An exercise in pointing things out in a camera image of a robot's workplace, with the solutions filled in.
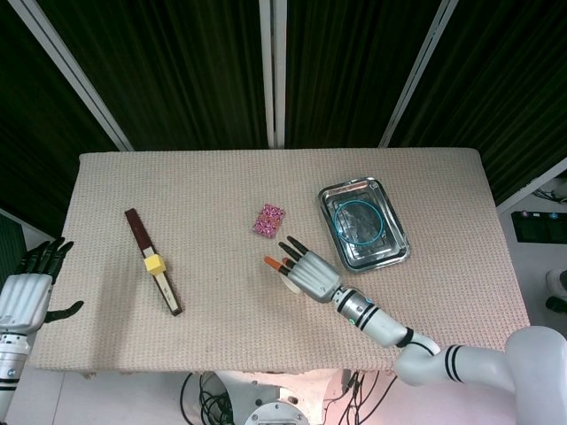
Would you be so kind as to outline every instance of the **stainless steel tray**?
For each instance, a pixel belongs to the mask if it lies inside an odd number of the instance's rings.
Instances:
[[[378,180],[365,177],[329,186],[319,192],[318,198],[347,270],[365,272],[408,259],[408,239]]]

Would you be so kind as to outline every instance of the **blue rubber band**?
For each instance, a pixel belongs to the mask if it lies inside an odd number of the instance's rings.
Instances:
[[[351,204],[363,204],[366,205],[368,207],[370,207],[372,209],[372,211],[374,211],[374,213],[376,214],[376,216],[378,217],[378,220],[380,221],[380,230],[378,230],[377,235],[368,242],[353,242],[353,241],[349,241],[346,237],[344,237],[342,235],[342,233],[338,230],[338,224],[337,224],[337,217],[338,217],[338,213],[340,212],[340,210],[342,210],[344,207],[346,207],[347,205],[351,205]],[[371,204],[370,202],[366,202],[366,201],[362,201],[361,199],[353,199],[351,201],[346,201],[344,204],[341,204],[336,210],[335,213],[333,214],[333,227],[335,228],[335,233],[337,233],[337,236],[340,237],[343,241],[345,241],[346,243],[349,243],[351,245],[359,245],[359,246],[363,246],[363,245],[370,245],[371,243],[374,243],[375,241],[377,241],[380,236],[382,236],[382,233],[384,232],[384,220],[382,219],[382,214],[378,211],[378,209]]]

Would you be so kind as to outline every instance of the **black device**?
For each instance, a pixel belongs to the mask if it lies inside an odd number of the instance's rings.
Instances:
[[[567,243],[567,213],[515,211],[512,222],[518,242]]]

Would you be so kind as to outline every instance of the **white floor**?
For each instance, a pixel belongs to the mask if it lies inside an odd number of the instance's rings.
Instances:
[[[532,324],[556,328],[567,335],[567,316],[547,311],[545,273],[567,268],[567,245],[518,243],[509,214],[513,211],[567,213],[558,205],[529,196],[501,215],[509,251]],[[369,375],[369,386],[374,375]],[[185,375],[99,373],[89,379],[73,373],[53,373],[28,368],[16,392],[7,421],[9,425],[181,425],[179,390]],[[382,374],[362,410],[362,417],[382,396],[391,377]],[[338,377],[328,388],[328,398],[339,391]],[[187,389],[190,406],[197,403],[196,380]],[[327,423],[337,424],[345,404],[329,410]],[[200,424],[197,416],[191,416]],[[499,390],[447,382],[413,388],[397,381],[368,424],[389,425],[511,425],[515,423],[514,400]]]

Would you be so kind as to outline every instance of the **metal base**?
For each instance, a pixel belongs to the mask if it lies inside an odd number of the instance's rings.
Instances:
[[[339,373],[339,370],[314,370],[298,375],[216,372],[229,393],[236,425],[321,424],[322,401],[330,379],[336,373]],[[281,414],[278,416],[279,422],[262,419],[270,417],[272,413]],[[255,414],[257,415],[256,420],[252,418]]]
[[[304,414],[287,403],[268,403],[260,406],[250,415],[245,425],[309,425]]]

